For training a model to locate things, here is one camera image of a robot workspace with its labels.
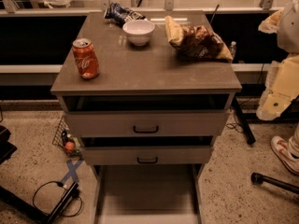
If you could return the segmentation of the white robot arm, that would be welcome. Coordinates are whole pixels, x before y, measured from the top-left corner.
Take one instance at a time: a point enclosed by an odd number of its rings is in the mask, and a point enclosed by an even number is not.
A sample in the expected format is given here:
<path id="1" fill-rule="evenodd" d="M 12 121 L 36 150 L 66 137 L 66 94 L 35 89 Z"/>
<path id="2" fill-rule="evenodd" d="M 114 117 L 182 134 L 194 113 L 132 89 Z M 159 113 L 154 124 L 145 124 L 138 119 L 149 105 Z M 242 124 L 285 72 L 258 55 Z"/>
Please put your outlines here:
<path id="1" fill-rule="evenodd" d="M 278 46 L 288 52 L 282 62 L 273 61 L 267 71 L 265 90 L 256 115 L 261 120 L 278 118 L 299 96 L 299 0 L 262 21 L 258 30 L 277 34 Z"/>

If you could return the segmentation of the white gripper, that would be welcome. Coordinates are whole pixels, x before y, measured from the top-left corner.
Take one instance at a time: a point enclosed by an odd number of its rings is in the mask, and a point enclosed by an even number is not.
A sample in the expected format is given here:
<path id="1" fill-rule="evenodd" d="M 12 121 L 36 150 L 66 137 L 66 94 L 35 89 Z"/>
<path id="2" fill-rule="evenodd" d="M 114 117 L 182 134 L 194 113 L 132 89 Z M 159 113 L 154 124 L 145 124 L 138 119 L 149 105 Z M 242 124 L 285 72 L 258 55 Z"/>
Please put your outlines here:
<path id="1" fill-rule="evenodd" d="M 275 34 L 282 12 L 283 9 L 280 9 L 271 14 L 260 23 L 258 30 L 266 34 Z M 263 92 L 256 110 L 259 119 L 270 121 L 280 117 L 291 104 L 291 99 L 299 95 L 299 55 L 290 56 L 282 61 L 275 90 L 277 93 Z"/>

